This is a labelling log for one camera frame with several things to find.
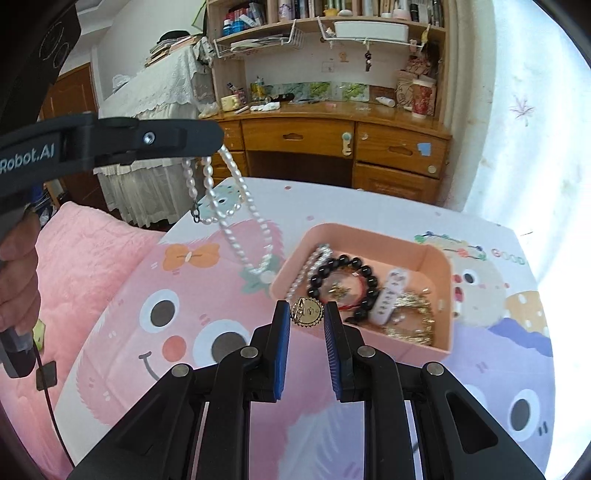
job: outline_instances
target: pink bedspread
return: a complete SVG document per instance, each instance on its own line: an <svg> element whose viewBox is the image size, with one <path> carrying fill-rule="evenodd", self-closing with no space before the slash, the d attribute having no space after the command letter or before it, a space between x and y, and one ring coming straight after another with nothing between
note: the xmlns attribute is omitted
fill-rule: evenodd
<svg viewBox="0 0 591 480"><path fill-rule="evenodd" d="M53 406L99 316L163 233L127 225L99 210L66 203L41 231L40 318L46 324L43 362L57 362ZM35 375L7 377L0 367L0 402L30 455L51 479L71 470L53 431Z"/></svg>

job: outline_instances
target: cartoon tablecloth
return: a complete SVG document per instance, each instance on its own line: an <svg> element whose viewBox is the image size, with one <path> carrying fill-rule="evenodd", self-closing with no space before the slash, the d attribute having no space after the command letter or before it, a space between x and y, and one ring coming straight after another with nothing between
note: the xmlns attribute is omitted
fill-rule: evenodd
<svg viewBox="0 0 591 480"><path fill-rule="evenodd" d="M174 364L205 367L247 344L272 318L268 289L282 262L309 228L336 222L446 253L456 320L453 351L443 363L545 470L554 426L552 348L512 231L373 193L246 182L272 232L268 271L247 273L217 226L195 224L189 214L179 221L105 310L64 385L56 416L75 462ZM232 180L216 191L220 202L234 203ZM247 256L258 259L263 240L245 210L232 218L232 229ZM363 405L335 400L324 341L292 326L282 400L252 405L251 478L361 479L362 429Z"/></svg>

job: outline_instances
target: wire basket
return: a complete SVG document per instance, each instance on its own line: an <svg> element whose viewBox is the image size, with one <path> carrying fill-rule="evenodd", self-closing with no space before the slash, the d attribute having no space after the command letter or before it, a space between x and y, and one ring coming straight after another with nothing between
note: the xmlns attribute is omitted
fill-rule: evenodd
<svg viewBox="0 0 591 480"><path fill-rule="evenodd" d="M233 37L228 40L224 40L223 37L218 38L213 41L217 57L219 59L232 59L245 57L260 51L273 51L273 49L278 48L301 48L304 41L304 33L296 27L296 21L294 20L291 23L289 36L282 35L282 31L285 32L285 29L288 26L289 24L266 25L257 32L253 32L253 36L256 35L256 33L259 35L262 33L265 34L264 36L259 37L254 36L253 38L248 38L246 35L246 38L241 38L241 35L240 39L238 39L238 37Z"/></svg>

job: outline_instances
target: black cord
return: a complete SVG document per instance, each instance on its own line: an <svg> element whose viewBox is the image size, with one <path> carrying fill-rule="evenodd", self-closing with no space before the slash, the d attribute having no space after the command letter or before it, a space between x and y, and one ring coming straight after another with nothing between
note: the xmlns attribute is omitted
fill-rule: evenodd
<svg viewBox="0 0 591 480"><path fill-rule="evenodd" d="M47 408L49 409L49 415L51 416L51 422L53 423L53 428L56 430L57 438L61 443L61 447L64 449L64 453L68 457L68 461L70 462L70 465L72 466L72 468L74 468L76 465L74 465L74 462L72 462L72 457L68 453L68 449L66 448L66 445L64 444L64 440L61 438L60 429L57 428L56 417L53 414L53 408L51 407L51 399L49 398L49 391L47 388L47 382L45 380L45 374L43 373L43 364L41 363L41 355L39 355L39 350L37 350L37 345L35 343L33 343L33 351L35 352L35 358L37 359L37 365L39 366L39 371L40 371L39 374L41 375L41 383L43 385L43 391L45 392L45 400L47 400Z"/></svg>

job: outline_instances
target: black bead bracelet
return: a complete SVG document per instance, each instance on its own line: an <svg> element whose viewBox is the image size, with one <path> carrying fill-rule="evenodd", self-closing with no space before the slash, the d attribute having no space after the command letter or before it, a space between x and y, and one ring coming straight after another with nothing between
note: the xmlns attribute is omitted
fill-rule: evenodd
<svg viewBox="0 0 591 480"><path fill-rule="evenodd" d="M358 323L368 317L368 312L374 307L375 300L379 294L378 279L373 275L372 268L369 265L364 265L363 260L359 257L349 258L347 255L341 255L339 258L329 258L320 266L316 275L310 279L307 295L314 299L319 299L320 287L324 279L331 272L340 268L350 268L353 271L359 272L365 278L367 291L353 312L353 317L350 319L353 323Z"/></svg>

